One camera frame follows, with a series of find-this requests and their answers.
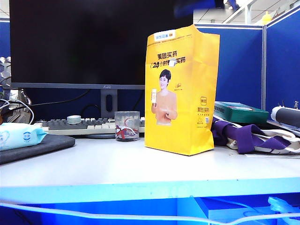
ceiling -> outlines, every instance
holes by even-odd
[[[236,0],[242,8],[247,2],[254,1],[251,8],[251,22],[257,23],[262,16],[268,11],[270,14],[275,13],[281,6],[295,0]],[[245,23],[245,12],[240,9],[240,14],[230,23]],[[223,23],[229,16],[234,13],[232,9],[205,9],[195,10],[194,23]],[[9,18],[9,0],[0,0],[0,18]]]

purple lanyard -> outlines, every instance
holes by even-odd
[[[291,143],[280,136],[274,136],[266,141],[253,134],[266,135],[254,124],[237,128],[233,124],[213,118],[211,131],[215,145],[226,145],[227,138],[237,141],[238,153],[245,154],[255,150],[255,147],[268,149],[285,149]]]

yellow paper bag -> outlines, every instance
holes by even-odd
[[[183,155],[214,148],[219,43],[194,25],[148,37],[145,146]]]

computer monitor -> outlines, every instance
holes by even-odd
[[[193,23],[175,2],[11,0],[12,86],[144,89],[147,37]]]

woman printed on bag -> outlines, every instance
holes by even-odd
[[[177,118],[176,94],[167,89],[170,79],[171,72],[164,69],[159,76],[160,91],[156,94],[156,103],[151,107],[158,125],[171,125],[171,120]]]

